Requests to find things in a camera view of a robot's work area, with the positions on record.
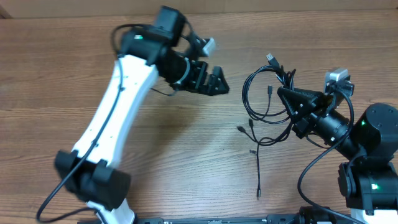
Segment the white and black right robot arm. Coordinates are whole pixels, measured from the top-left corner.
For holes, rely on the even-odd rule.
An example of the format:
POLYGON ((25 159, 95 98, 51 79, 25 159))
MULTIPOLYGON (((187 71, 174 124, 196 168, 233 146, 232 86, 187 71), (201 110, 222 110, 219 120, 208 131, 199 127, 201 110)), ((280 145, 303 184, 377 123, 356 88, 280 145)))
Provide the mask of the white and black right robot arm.
POLYGON ((339 166, 338 185, 350 215, 309 204, 289 223, 397 223, 397 171, 391 160, 397 151, 397 109, 376 103, 354 120, 352 88, 319 91, 280 87, 277 94, 299 138, 315 133, 347 158, 339 166))

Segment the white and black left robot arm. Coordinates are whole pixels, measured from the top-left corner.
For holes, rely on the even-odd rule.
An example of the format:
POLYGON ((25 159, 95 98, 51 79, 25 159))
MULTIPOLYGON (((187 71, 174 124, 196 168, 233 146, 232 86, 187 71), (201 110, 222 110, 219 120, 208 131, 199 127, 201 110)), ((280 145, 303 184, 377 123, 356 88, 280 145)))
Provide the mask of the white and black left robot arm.
POLYGON ((191 30, 187 18, 164 6, 153 24, 123 24, 113 74, 105 94, 81 138, 70 152, 59 151, 55 168, 61 185, 85 203, 97 223, 133 223, 127 203, 131 178, 118 169, 127 135, 146 94, 163 78, 174 92, 207 96, 229 92, 221 67, 208 72, 205 59, 215 50, 212 38, 191 30), (189 44, 175 51, 181 38, 189 44))

